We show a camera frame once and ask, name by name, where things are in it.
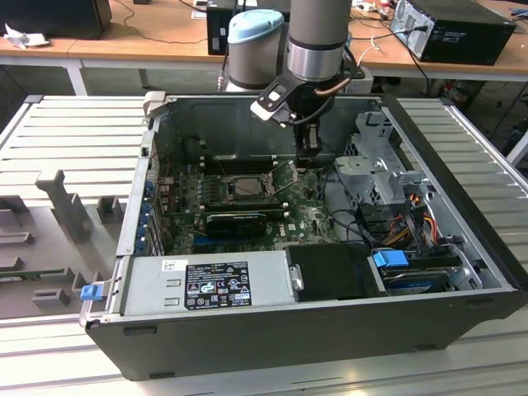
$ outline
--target light blue robot joint cap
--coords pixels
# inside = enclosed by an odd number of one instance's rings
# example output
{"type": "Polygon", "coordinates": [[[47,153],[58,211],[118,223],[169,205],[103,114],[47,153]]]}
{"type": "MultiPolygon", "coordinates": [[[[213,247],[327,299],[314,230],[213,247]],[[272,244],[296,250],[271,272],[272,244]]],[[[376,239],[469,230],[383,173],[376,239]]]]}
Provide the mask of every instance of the light blue robot joint cap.
{"type": "Polygon", "coordinates": [[[284,23],[275,10],[250,10],[235,15],[229,23],[228,42],[242,44],[269,35],[284,23]]]}

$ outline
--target power supply label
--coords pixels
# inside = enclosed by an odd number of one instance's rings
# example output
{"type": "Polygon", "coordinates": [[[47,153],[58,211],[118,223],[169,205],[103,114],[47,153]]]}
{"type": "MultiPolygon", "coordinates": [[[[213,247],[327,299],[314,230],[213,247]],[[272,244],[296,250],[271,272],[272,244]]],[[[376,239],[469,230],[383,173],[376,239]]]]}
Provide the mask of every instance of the power supply label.
{"type": "Polygon", "coordinates": [[[215,309],[251,305],[248,262],[186,267],[185,308],[215,309]]]}

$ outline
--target floor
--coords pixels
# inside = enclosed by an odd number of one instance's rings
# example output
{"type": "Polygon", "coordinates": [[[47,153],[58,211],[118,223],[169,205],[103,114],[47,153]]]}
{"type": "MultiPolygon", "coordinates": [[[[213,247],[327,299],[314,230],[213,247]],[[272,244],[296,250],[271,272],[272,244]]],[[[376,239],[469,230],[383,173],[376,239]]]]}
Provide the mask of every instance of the floor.
{"type": "MultiPolygon", "coordinates": [[[[153,89],[170,93],[216,92],[216,72],[149,70],[148,80],[153,89]]],[[[85,79],[92,95],[144,95],[139,72],[133,69],[92,68],[85,71],[85,79]]],[[[68,75],[63,68],[35,68],[11,66],[0,71],[0,130],[17,111],[28,94],[73,95],[68,75]]],[[[398,96],[419,97],[421,79],[406,78],[399,86],[385,86],[385,91],[398,96]]],[[[487,133],[492,131],[506,109],[521,90],[522,82],[488,82],[466,115],[487,133]]],[[[522,102],[516,103],[504,120],[493,142],[501,148],[508,140],[512,126],[528,117],[522,102]]]]}

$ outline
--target motherboard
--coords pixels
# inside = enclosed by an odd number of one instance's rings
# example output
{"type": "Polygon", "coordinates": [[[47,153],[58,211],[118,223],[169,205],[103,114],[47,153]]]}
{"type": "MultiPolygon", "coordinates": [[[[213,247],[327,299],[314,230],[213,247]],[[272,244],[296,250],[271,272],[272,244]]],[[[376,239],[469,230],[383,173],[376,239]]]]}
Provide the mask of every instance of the motherboard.
{"type": "Polygon", "coordinates": [[[281,250],[334,243],[320,200],[323,171],[291,161],[186,165],[162,194],[172,255],[281,250]]]}

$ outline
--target green circuit board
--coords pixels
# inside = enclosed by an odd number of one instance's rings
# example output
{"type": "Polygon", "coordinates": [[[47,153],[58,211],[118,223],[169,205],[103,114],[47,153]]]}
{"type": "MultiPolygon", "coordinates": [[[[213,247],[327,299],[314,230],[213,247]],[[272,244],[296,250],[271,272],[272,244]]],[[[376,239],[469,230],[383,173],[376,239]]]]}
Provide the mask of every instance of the green circuit board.
{"type": "MultiPolygon", "coordinates": [[[[206,175],[199,167],[188,166],[176,178],[179,180],[179,202],[177,210],[170,216],[172,250],[170,254],[205,254],[222,252],[255,252],[281,250],[290,244],[335,243],[337,235],[321,201],[318,199],[321,172],[313,169],[292,174],[289,164],[280,164],[270,181],[263,175],[206,175]],[[266,185],[275,192],[255,192],[257,185],[266,185]],[[205,223],[215,213],[215,205],[254,200],[274,201],[285,209],[269,210],[273,219],[266,221],[266,233],[250,240],[211,240],[205,223]]],[[[266,210],[247,212],[267,213],[266,210]]]]}

